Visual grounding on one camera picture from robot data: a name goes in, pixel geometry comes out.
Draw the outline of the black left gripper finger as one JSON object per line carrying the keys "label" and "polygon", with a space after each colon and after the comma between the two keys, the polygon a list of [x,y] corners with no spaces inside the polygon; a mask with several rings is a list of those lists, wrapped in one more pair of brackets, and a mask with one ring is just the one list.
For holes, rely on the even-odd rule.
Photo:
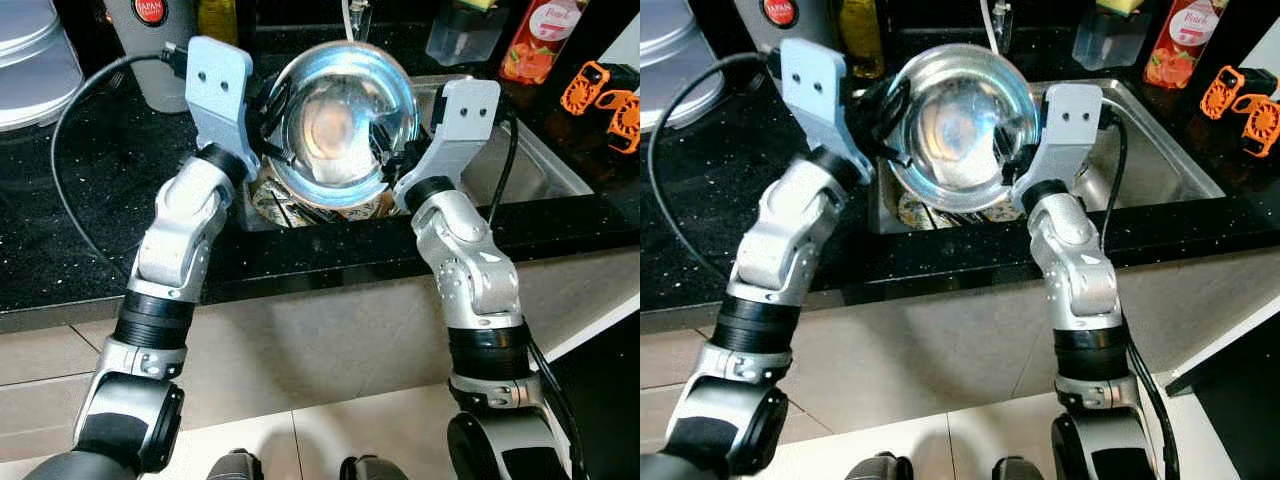
{"label": "black left gripper finger", "polygon": [[884,78],[876,84],[876,128],[892,131],[911,104],[911,81]]}
{"label": "black left gripper finger", "polygon": [[292,79],[274,76],[274,82],[262,95],[262,127],[279,125],[291,101]]}

